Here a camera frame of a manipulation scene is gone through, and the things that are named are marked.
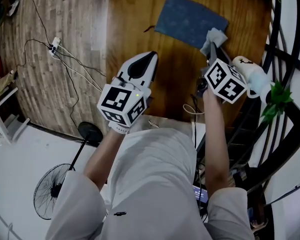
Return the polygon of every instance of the person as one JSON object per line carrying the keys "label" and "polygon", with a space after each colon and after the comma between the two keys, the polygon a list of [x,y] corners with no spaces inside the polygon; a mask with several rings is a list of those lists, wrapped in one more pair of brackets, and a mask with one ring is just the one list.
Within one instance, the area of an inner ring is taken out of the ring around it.
{"label": "person", "polygon": [[[46,239],[254,240],[247,192],[228,187],[221,103],[210,88],[203,101],[207,223],[192,186],[197,152],[184,129],[161,127],[127,135],[111,129],[84,173],[67,173]],[[111,202],[107,216],[100,194],[106,181]]]}

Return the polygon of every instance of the forearm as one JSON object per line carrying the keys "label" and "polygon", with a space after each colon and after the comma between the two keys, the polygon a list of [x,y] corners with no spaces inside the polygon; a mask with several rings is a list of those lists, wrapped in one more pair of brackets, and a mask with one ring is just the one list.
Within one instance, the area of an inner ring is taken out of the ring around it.
{"label": "forearm", "polygon": [[221,104],[209,88],[203,94],[205,117],[205,184],[208,195],[228,186],[229,156]]}
{"label": "forearm", "polygon": [[117,133],[111,129],[85,166],[84,175],[92,180],[99,190],[102,189],[108,179],[111,167],[124,138],[124,134]]}

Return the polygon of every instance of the blue-gray cloth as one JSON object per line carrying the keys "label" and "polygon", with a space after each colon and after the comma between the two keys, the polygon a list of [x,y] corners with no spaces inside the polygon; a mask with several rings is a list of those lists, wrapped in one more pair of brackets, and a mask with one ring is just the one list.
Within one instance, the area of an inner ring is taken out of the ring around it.
{"label": "blue-gray cloth", "polygon": [[225,32],[228,21],[191,0],[166,0],[154,31],[201,49],[212,28]]}

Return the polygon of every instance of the wrist strap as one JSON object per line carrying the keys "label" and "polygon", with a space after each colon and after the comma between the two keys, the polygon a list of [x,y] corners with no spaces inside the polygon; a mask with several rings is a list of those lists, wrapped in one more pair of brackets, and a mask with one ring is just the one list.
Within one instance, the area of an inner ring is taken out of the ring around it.
{"label": "wrist strap", "polygon": [[127,134],[129,129],[130,129],[130,128],[124,127],[124,126],[122,126],[122,125],[120,125],[120,124],[118,124],[114,121],[109,122],[109,127],[114,129],[119,134]]}

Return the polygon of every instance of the white cube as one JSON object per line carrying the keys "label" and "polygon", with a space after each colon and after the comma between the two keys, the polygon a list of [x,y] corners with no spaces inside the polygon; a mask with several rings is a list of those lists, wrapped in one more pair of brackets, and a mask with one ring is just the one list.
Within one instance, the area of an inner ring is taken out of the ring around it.
{"label": "white cube", "polygon": [[143,91],[106,84],[97,108],[108,121],[130,127],[147,109]]}
{"label": "white cube", "polygon": [[217,58],[204,75],[213,93],[233,104],[247,90],[244,76]]}

